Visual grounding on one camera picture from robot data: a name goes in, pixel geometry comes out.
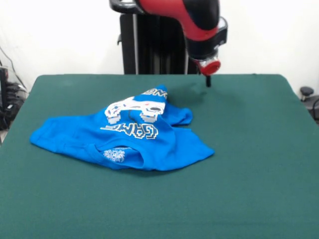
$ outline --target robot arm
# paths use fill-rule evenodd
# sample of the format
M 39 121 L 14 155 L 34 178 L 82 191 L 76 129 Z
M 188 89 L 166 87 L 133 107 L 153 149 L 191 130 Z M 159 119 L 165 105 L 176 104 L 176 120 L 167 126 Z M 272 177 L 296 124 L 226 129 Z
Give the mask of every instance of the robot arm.
M 110 0 L 122 13 L 175 18 L 182 26 L 188 55 L 205 76 L 220 68 L 218 47 L 227 41 L 227 22 L 219 14 L 219 0 Z

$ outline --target white graphic print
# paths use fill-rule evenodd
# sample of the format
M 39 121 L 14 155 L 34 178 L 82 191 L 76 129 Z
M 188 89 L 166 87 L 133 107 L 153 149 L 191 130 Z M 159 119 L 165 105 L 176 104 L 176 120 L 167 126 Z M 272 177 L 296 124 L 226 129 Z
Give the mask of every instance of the white graphic print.
M 113 162 L 123 163 L 125 159 L 125 151 L 117 149 L 108 149 L 103 154 L 106 158 Z
M 164 96 L 167 99 L 167 92 L 161 89 L 150 89 L 144 92 L 142 95 L 152 95 L 152 96 Z
M 133 135 L 138 139 L 142 139 L 144 137 L 146 137 L 146 139 L 156 139 L 157 135 L 159 134 L 158 129 L 153 124 L 148 123 L 129 123 L 128 125 L 126 123 L 121 123 L 112 126 L 107 125 L 100 129 L 124 132 L 128 136 Z
M 165 103 L 155 101 L 135 101 L 129 97 L 123 101 L 110 104 L 105 110 L 109 124 L 115 124 L 121 119 L 121 111 L 142 111 L 140 116 L 147 123 L 154 123 L 158 115 L 164 113 Z

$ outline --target green table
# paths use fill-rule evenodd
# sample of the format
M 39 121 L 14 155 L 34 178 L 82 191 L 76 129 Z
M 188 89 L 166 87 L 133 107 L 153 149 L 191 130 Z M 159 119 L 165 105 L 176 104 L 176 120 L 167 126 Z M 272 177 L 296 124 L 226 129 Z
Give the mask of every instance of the green table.
M 29 143 L 158 84 L 216 154 L 171 172 L 114 171 Z M 279 75 L 37 79 L 0 148 L 0 239 L 319 237 L 319 129 Z

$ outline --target black knob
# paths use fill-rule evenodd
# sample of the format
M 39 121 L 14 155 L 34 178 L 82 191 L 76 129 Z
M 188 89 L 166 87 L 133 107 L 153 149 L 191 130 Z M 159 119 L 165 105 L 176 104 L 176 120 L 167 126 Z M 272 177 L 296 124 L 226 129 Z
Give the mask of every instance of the black knob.
M 300 88 L 300 92 L 301 92 L 301 94 L 302 94 L 303 96 L 308 97 L 308 96 L 310 96 L 310 95 L 312 95 L 312 94 L 314 93 L 314 90 L 313 90 L 313 88 L 304 86 L 304 87 L 301 87 L 301 88 Z

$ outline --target white wall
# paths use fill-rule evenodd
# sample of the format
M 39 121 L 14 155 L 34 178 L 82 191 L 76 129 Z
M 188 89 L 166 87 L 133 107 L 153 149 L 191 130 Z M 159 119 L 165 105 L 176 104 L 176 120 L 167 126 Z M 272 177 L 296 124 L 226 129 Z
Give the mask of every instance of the white wall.
M 295 92 L 308 85 L 319 93 L 318 0 L 220 1 L 229 33 L 219 73 L 279 73 Z M 29 89 L 42 74 L 123 73 L 120 14 L 108 0 L 0 0 L 0 7 L 0 45 Z

